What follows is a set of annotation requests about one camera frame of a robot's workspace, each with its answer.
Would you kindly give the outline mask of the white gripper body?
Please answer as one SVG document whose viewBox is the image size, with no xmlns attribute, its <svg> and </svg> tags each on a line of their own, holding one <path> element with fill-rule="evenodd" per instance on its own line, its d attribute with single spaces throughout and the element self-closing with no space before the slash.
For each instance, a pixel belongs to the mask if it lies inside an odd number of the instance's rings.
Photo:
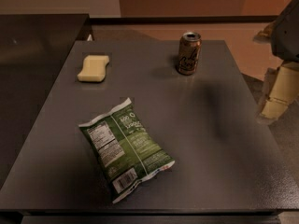
<svg viewBox="0 0 299 224">
<path fill-rule="evenodd" d="M 275 20 L 271 49 L 281 60 L 299 62 L 299 0 L 291 0 Z"/>
</svg>

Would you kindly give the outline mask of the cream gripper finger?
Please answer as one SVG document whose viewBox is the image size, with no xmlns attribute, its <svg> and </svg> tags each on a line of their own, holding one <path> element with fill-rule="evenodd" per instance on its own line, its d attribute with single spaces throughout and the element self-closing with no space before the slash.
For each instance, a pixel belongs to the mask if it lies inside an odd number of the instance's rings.
<svg viewBox="0 0 299 224">
<path fill-rule="evenodd" d="M 277 69 L 268 68 L 256 120 L 270 125 L 278 120 L 299 95 L 299 63 L 284 61 Z"/>
</svg>

